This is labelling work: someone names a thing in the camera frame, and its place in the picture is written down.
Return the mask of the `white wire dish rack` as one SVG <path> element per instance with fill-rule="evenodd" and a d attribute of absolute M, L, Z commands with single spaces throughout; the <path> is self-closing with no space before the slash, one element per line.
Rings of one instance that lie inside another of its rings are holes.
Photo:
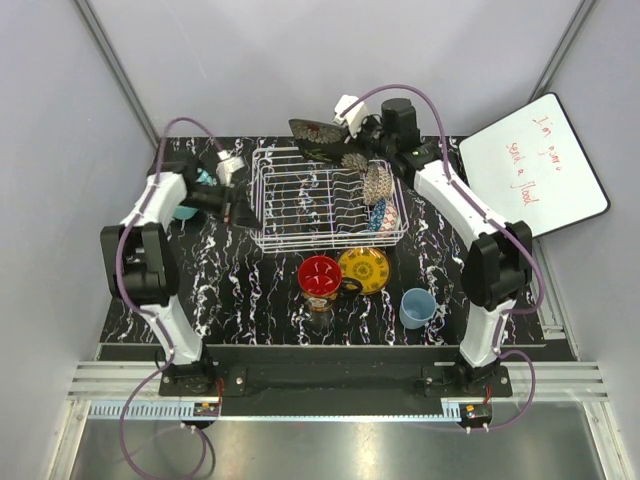
<path fill-rule="evenodd" d="M 258 148 L 250 199 L 261 228 L 250 236 L 273 254 L 394 246 L 409 230 L 401 181 L 393 181 L 398 216 L 388 231 L 370 228 L 374 208 L 363 203 L 364 182 L 364 173 L 307 160 L 295 147 Z"/>

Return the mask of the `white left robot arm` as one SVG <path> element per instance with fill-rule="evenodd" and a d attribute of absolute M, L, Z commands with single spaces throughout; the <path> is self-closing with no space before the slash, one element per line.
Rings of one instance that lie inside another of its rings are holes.
<path fill-rule="evenodd" d="M 201 183 L 204 170 L 196 160 L 156 162 L 130 214 L 100 233 L 112 296 L 143 318 L 159 340 L 166 357 L 159 367 L 163 379 L 196 396 L 215 388 L 216 370 L 178 298 L 180 274 L 167 228 L 181 205 L 209 212 L 229 226 L 262 227 L 244 191 Z"/>

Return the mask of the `black floral square plate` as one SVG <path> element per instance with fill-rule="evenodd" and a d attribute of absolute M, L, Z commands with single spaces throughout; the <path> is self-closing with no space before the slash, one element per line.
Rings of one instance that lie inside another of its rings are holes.
<path fill-rule="evenodd" d="M 290 119 L 288 124 L 299 152 L 308 160 L 367 171 L 369 156 L 346 127 L 304 119 Z"/>

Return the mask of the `red interior mug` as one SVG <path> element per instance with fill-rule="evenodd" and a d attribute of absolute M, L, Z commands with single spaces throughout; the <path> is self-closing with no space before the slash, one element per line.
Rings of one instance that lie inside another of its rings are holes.
<path fill-rule="evenodd" d="M 344 274 L 338 262 L 328 256 L 315 255 L 303 261 L 297 271 L 298 285 L 312 312 L 326 312 L 341 296 L 357 296 L 362 283 Z"/>

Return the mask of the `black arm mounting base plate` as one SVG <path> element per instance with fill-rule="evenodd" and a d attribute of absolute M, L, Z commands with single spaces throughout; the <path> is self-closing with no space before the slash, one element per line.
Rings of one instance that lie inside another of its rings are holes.
<path fill-rule="evenodd" d="M 441 415 L 442 401 L 506 399 L 513 389 L 507 368 L 485 390 L 464 393 L 442 387 L 454 347 L 211 346 L 215 388 L 198 393 L 160 380 L 163 397 L 204 399 L 222 395 L 228 417 L 427 417 Z"/>

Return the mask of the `blue triangle patterned bowl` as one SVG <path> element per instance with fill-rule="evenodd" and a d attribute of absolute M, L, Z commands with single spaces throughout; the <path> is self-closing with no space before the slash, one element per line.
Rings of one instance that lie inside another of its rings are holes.
<path fill-rule="evenodd" d="M 399 225 L 398 209 L 392 200 L 380 199 L 373 207 L 368 230 L 380 237 L 389 237 Z"/>

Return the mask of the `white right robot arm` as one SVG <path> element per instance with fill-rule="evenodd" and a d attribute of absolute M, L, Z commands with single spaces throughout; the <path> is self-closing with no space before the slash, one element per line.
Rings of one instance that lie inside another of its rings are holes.
<path fill-rule="evenodd" d="M 334 120 L 345 124 L 366 152 L 386 159 L 395 176 L 431 203 L 463 241 L 461 283 L 469 316 L 456 360 L 439 383 L 466 396 L 480 394 L 498 373 L 506 319 L 532 279 L 529 226 L 494 215 L 471 191 L 450 165 L 446 140 L 423 140 L 410 100 L 385 101 L 375 118 L 352 98 L 336 108 Z"/>

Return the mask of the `yellow patterned plate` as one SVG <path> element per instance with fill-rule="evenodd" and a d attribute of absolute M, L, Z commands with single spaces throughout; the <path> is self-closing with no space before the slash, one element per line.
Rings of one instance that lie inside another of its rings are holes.
<path fill-rule="evenodd" d="M 391 277 L 391 263 L 380 249 L 355 247 L 345 250 L 338 258 L 342 274 L 362 284 L 362 295 L 382 290 Z"/>

